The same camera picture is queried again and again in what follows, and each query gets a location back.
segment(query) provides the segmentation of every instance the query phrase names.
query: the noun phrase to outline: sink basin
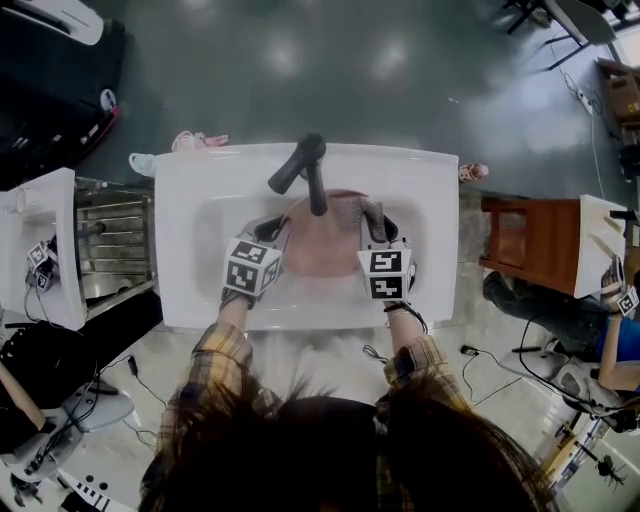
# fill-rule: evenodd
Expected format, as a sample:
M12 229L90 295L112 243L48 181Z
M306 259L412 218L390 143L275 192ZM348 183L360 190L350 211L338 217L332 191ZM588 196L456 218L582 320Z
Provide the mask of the sink basin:
M215 321L224 253L245 224L281 215L308 194L298 178L285 196L268 178L294 144L203 149L157 157L156 252L167 325ZM411 240L418 263L412 303L426 320L451 317L458 240L457 157L378 146L328 144L326 190L361 192ZM285 272L249 316L252 329L379 326L382 304L367 298L359 274L301 277Z

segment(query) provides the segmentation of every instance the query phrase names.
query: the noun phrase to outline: person in blue shirt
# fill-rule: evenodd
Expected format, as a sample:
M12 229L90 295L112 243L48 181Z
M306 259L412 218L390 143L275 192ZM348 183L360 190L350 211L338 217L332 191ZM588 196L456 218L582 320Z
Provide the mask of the person in blue shirt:
M602 278L603 289L616 283L614 266ZM531 320L550 331L565 351L586 362L600 362L598 382L617 391L640 392L640 324L595 299L575 299L516 279L509 286L499 272L483 283L484 298L503 313Z

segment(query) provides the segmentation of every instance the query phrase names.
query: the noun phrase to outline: faucet spout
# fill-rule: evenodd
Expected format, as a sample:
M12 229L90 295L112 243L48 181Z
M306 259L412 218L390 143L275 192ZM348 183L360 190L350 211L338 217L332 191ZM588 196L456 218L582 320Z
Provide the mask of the faucet spout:
M327 197L322 185L320 161L327 152L327 144L322 135L309 133L298 141L295 151L276 173L269 178L268 184L276 194L283 195L294 180L306 171L309 184L309 203L311 213L322 217L327 213Z

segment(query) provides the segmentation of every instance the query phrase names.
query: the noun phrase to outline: black pants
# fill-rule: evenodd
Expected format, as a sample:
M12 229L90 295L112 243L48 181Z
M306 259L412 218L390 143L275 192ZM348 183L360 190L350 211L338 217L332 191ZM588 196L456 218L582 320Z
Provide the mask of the black pants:
M575 299L519 279L512 291L499 272L485 278L482 294L503 313L532 320L550 331L568 353L585 361L597 360L595 353L608 312L595 300Z

